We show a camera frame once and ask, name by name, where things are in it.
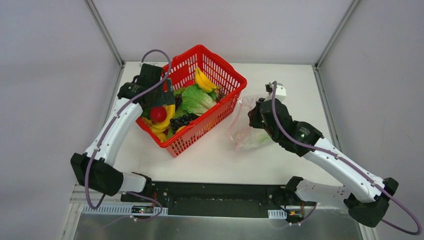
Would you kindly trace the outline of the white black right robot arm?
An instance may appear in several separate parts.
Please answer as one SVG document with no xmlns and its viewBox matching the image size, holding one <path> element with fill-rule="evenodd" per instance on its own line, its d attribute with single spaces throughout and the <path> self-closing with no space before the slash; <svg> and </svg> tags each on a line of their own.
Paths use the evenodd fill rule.
<svg viewBox="0 0 424 240">
<path fill-rule="evenodd" d="M 381 178 L 358 166 L 337 150 L 332 143 L 311 124 L 293 120 L 287 107 L 279 100 L 275 103 L 279 124 L 288 133 L 279 129 L 272 112 L 272 101 L 260 98 L 248 112 L 249 126 L 263 129 L 271 139 L 286 151 L 316 164 L 337 179 L 342 186 L 325 185 L 293 176 L 285 185 L 284 200 L 290 205 L 300 201 L 318 202 L 348 212 L 357 222 L 367 227 L 376 227 L 385 216 L 390 199 L 377 187 L 391 196 L 399 184 L 391 177 Z"/>
</svg>

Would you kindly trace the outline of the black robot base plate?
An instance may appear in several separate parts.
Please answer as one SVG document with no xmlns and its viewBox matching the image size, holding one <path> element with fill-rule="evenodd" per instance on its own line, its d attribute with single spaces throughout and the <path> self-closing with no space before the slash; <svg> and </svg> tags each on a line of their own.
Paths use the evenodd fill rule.
<svg viewBox="0 0 424 240">
<path fill-rule="evenodd" d="M 267 218 L 283 207 L 312 207 L 283 185 L 153 181 L 140 195 L 152 197 L 168 215 L 196 217 Z"/>
</svg>

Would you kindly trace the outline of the red apple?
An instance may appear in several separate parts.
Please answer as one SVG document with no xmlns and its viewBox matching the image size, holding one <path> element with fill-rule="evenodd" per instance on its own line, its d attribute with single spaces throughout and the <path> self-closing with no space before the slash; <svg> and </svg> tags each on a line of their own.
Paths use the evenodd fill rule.
<svg viewBox="0 0 424 240">
<path fill-rule="evenodd" d="M 163 106 L 152 107 L 149 113 L 150 119 L 155 123 L 162 123 L 167 115 L 167 110 Z"/>
</svg>

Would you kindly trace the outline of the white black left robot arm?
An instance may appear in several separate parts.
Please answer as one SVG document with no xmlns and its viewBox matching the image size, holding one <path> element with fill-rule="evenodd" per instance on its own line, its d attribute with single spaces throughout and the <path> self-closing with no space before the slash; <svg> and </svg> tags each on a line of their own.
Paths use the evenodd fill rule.
<svg viewBox="0 0 424 240">
<path fill-rule="evenodd" d="M 114 165 L 136 119 L 149 108 L 174 103 L 171 83 L 162 67 L 142 63 L 140 73 L 119 88 L 114 109 L 93 143 L 83 153 L 74 153 L 70 159 L 81 186 L 108 196 L 133 192 L 134 197 L 143 203 L 152 198 L 153 189 L 146 185 L 146 176 L 121 172 Z"/>
</svg>

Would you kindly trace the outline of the green napa cabbage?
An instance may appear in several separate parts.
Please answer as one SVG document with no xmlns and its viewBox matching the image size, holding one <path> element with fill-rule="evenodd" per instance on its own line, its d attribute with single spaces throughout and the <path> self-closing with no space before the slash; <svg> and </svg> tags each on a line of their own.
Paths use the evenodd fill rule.
<svg viewBox="0 0 424 240">
<path fill-rule="evenodd" d="M 236 132 L 231 136 L 231 140 L 234 142 L 237 151 L 258 148 L 273 143 L 270 136 L 260 129 Z"/>
</svg>

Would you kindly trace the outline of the red plastic shopping basket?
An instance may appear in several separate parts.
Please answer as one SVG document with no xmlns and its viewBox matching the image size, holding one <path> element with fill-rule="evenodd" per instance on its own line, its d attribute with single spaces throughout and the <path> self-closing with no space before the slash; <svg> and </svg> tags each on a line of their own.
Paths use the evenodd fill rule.
<svg viewBox="0 0 424 240">
<path fill-rule="evenodd" d="M 223 94 L 223 98 L 216 105 L 166 141 L 161 141 L 141 117 L 136 120 L 138 126 L 147 132 L 159 147 L 166 149 L 175 158 L 234 111 L 241 91 L 247 86 L 247 80 L 222 57 L 201 44 L 175 56 L 171 66 L 169 77 L 172 82 L 169 86 L 174 90 L 194 80 L 195 69 L 199 68 L 220 87 L 219 91 Z"/>
</svg>

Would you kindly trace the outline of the clear zip top bag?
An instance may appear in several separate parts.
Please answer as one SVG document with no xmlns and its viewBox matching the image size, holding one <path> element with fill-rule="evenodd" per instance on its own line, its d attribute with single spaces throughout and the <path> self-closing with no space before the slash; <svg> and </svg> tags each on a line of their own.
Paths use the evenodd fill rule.
<svg viewBox="0 0 424 240">
<path fill-rule="evenodd" d="M 248 112 L 251 111 L 256 106 L 256 101 L 259 100 L 259 98 L 264 97 L 264 95 L 261 94 L 255 94 L 255 95 L 247 95 L 240 97 L 236 102 L 236 108 L 234 110 L 235 112 L 235 118 L 233 122 L 231 123 L 230 127 L 228 128 L 228 131 L 226 133 L 228 141 L 233 145 L 235 151 L 248 151 L 248 150 L 236 150 L 236 145 L 232 141 L 231 136 L 235 134 L 236 132 L 244 131 L 244 130 L 253 130 L 257 128 L 253 128 L 249 126 L 249 117 Z M 268 146 L 270 144 L 266 144 L 257 148 L 261 148 L 264 146 Z"/>
</svg>

